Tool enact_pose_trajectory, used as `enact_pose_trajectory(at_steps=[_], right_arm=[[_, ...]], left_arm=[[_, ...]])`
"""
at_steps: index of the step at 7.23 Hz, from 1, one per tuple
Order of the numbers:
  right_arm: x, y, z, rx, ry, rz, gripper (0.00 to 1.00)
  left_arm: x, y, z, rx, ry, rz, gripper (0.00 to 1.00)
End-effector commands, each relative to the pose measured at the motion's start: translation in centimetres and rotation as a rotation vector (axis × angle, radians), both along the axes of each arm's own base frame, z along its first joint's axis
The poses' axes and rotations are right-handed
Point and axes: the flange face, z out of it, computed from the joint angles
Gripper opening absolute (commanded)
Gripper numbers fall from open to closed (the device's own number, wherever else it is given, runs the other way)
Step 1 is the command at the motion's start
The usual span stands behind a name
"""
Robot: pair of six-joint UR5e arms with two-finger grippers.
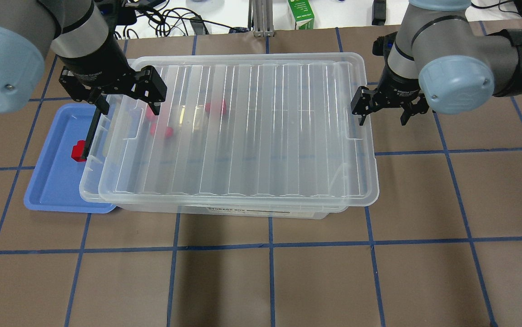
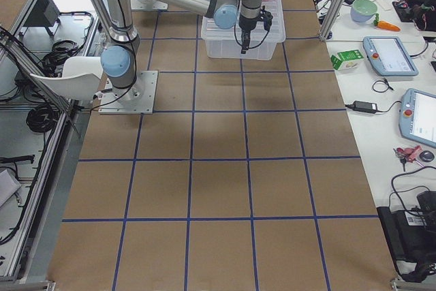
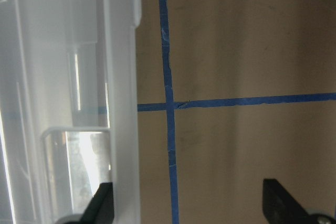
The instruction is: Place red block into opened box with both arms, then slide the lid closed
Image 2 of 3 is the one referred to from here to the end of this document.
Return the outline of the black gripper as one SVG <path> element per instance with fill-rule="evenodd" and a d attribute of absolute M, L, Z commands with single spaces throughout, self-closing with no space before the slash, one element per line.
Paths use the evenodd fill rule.
<path fill-rule="evenodd" d="M 254 29 L 254 25 L 251 23 L 240 23 L 239 27 L 241 29 L 241 54 L 245 54 L 247 51 L 246 43 L 249 43 L 251 40 L 251 31 Z"/>

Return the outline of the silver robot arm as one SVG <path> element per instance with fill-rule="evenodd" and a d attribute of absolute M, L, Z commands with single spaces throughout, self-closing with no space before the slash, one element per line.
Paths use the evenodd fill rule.
<path fill-rule="evenodd" d="M 156 0 L 174 4 L 206 18 L 220 29 L 240 27 L 237 42 L 242 53 L 251 49 L 251 32 L 259 22 L 270 30 L 272 17 L 262 0 Z M 114 89 L 124 93 L 136 86 L 139 36 L 131 16 L 131 0 L 91 0 L 112 47 L 102 55 L 102 65 Z"/>

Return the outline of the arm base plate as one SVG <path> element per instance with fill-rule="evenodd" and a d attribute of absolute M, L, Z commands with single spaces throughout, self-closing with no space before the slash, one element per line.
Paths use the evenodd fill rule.
<path fill-rule="evenodd" d="M 105 89 L 111 91 L 102 95 L 98 112 L 100 114 L 152 114 L 157 80 L 158 71 L 140 71 L 137 73 L 136 83 L 126 95 L 122 96 L 124 91 L 114 89 L 107 78 Z"/>

